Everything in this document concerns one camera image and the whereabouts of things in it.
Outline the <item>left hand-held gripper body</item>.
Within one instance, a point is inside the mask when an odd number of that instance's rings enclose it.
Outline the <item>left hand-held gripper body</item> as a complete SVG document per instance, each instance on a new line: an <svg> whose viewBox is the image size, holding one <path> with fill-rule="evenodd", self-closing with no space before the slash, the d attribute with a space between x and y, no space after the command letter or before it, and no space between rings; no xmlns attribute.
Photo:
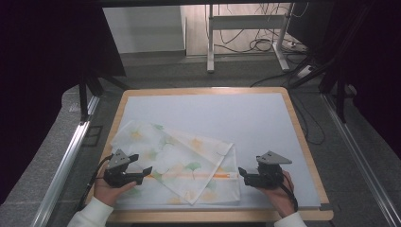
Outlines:
<svg viewBox="0 0 401 227"><path fill-rule="evenodd" d="M121 187L127 183L136 182L140 177L140 173L127 173L126 170L129 166L128 157L124 151L118 149L109 161L104 172L104 181L111 187Z"/></svg>

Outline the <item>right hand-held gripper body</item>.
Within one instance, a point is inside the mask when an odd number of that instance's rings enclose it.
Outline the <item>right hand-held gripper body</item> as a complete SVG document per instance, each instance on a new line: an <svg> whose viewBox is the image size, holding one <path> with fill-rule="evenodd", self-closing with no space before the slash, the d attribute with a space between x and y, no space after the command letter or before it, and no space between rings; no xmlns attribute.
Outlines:
<svg viewBox="0 0 401 227"><path fill-rule="evenodd" d="M261 155L263 164L258 164L257 174L248 173L249 178L244 180L248 186L274 189L284 181L281 165L289 165L291 161L273 151Z"/></svg>

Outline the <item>white leaf-print pillowcase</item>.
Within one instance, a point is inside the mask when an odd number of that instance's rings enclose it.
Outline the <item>white leaf-print pillowcase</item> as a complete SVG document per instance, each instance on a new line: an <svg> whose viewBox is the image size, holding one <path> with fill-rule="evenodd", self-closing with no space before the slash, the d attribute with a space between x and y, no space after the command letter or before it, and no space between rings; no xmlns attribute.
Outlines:
<svg viewBox="0 0 401 227"><path fill-rule="evenodd" d="M240 201L232 143L131 121L113 138L113 151L139 159L129 171L151 167L143 183L118 199L120 206L236 204Z"/></svg>

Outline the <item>person's left hand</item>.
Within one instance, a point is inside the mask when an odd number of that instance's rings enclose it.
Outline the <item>person's left hand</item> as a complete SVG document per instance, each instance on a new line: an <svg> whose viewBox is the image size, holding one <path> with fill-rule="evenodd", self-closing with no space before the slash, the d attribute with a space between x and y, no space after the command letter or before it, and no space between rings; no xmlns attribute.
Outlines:
<svg viewBox="0 0 401 227"><path fill-rule="evenodd" d="M108 206L113 207L117 199L136 186L136 182L127 183L121 187L111 187L103 179L106 167L103 166L95 180L94 197Z"/></svg>

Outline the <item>person's right hand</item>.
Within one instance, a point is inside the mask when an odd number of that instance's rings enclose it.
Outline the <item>person's right hand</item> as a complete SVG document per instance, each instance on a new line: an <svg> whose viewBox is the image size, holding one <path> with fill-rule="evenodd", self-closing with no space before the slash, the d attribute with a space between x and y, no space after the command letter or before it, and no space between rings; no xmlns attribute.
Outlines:
<svg viewBox="0 0 401 227"><path fill-rule="evenodd" d="M259 188L264 195L267 196L271 205L278 212L281 218L286 218L296 212L293 199L288 195L286 190L293 192L294 184L291 180L289 173L283 170L284 181L283 186L285 188L265 189Z"/></svg>

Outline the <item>pale grey table mat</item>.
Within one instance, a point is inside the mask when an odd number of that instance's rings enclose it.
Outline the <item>pale grey table mat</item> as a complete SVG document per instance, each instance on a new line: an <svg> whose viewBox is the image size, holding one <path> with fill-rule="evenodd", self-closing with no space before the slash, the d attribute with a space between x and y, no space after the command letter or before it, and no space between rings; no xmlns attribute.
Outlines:
<svg viewBox="0 0 401 227"><path fill-rule="evenodd" d="M130 96L111 144L138 154L131 170L151 168L142 185L123 194L124 210L252 209L269 202L238 170L255 172L273 151L296 185L303 208L320 205L284 97L241 95Z"/></svg>

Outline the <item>wooden table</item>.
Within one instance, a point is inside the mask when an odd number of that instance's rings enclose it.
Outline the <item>wooden table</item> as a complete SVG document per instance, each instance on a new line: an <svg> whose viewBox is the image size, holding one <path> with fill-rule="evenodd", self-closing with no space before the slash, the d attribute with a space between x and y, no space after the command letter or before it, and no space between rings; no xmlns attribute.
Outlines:
<svg viewBox="0 0 401 227"><path fill-rule="evenodd" d="M273 150L291 160L300 215L330 220L333 209L304 139L288 91L266 88L185 88L128 90L123 93L111 135L132 119L153 121L235 144L238 163L255 166L256 156ZM161 205L115 210L115 223L265 222L279 218L257 190L241 188L239 203L229 205Z"/></svg>

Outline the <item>black metal stand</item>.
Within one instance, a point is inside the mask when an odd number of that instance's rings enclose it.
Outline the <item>black metal stand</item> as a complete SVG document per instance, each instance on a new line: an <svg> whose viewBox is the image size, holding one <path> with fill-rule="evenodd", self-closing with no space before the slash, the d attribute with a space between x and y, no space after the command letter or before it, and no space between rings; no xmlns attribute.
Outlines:
<svg viewBox="0 0 401 227"><path fill-rule="evenodd" d="M82 72L79 76L79 106L80 106L80 124L89 119L89 106L87 98L87 90L90 90L93 96L100 97L103 95L104 89L100 83L100 79L105 79L123 91L131 90L131 87L112 76L100 73L97 70Z"/></svg>
<svg viewBox="0 0 401 227"><path fill-rule="evenodd" d="M365 20L368 12L372 7L370 0L363 0L358 3L356 9L348 18L347 22L342 25L340 30L336 33L333 41L326 43L323 47L326 48L333 44L331 58L319 66L316 70L307 74L301 79L290 83L289 89L295 89L308 81L323 75L323 78L318 86L321 94L327 95L331 92L334 86L337 86L335 98L335 113L342 123L345 123L344 117L344 100L346 97L345 92L345 75L341 73L347 50L351 46L352 41L355 39L363 21Z"/></svg>

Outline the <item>white power strip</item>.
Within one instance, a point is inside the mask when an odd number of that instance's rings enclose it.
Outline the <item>white power strip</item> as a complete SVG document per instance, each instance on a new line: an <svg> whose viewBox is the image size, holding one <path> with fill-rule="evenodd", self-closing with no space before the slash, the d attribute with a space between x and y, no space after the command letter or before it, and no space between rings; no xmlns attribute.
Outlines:
<svg viewBox="0 0 401 227"><path fill-rule="evenodd" d="M297 52L306 52L308 48L303 44L298 44L296 42L286 42L284 47L289 49L290 51L297 51Z"/></svg>

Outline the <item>white panel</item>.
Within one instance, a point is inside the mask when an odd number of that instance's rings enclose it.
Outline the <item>white panel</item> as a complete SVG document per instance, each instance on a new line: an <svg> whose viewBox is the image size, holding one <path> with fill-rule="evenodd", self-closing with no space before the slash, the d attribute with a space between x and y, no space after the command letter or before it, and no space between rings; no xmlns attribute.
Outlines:
<svg viewBox="0 0 401 227"><path fill-rule="evenodd" d="M104 8L119 53L185 50L179 6Z"/></svg>

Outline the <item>dark curtain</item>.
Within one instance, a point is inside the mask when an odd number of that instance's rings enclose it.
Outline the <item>dark curtain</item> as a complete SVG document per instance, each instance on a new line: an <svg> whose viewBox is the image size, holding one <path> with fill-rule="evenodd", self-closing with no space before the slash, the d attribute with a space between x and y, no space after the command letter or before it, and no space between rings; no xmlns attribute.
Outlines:
<svg viewBox="0 0 401 227"><path fill-rule="evenodd" d="M341 58L361 114L401 159L401 0L303 0L288 33L319 63L333 58L362 5L368 13Z"/></svg>
<svg viewBox="0 0 401 227"><path fill-rule="evenodd" d="M83 77L124 67L98 0L0 0L0 204Z"/></svg>

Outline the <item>aluminium floor rail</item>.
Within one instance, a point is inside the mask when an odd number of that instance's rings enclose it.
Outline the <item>aluminium floor rail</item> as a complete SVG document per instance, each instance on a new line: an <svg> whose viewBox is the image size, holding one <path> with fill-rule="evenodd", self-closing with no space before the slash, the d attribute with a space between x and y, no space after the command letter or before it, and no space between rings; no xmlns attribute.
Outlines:
<svg viewBox="0 0 401 227"><path fill-rule="evenodd" d="M51 214L65 185L69 172L78 155L78 151L84 136L89 129L98 102L99 97L92 96L89 103L86 105L86 108L88 109L88 116L82 123L78 124L73 137L61 159L59 167L29 227L45 227L47 225L47 222L51 217Z"/></svg>
<svg viewBox="0 0 401 227"><path fill-rule="evenodd" d="M343 123L337 115L334 101L329 95L322 95L322 99L389 227L401 227L401 214L396 209L384 186L376 177L347 124Z"/></svg>

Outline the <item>white metal desk frame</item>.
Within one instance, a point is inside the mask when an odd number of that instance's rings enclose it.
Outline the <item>white metal desk frame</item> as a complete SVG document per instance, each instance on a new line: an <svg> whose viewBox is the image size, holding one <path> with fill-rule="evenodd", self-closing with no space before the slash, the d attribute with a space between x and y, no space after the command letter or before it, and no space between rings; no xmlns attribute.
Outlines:
<svg viewBox="0 0 401 227"><path fill-rule="evenodd" d="M282 44L287 33L288 23L290 21L293 3L287 7L285 14L261 14L261 15L227 15L215 16L214 6L209 6L207 34L207 72L215 71L215 53L214 53L214 31L215 30L235 30L235 29L278 29L279 34L276 41L272 42L272 48L283 72L289 71L288 62L283 54Z"/></svg>

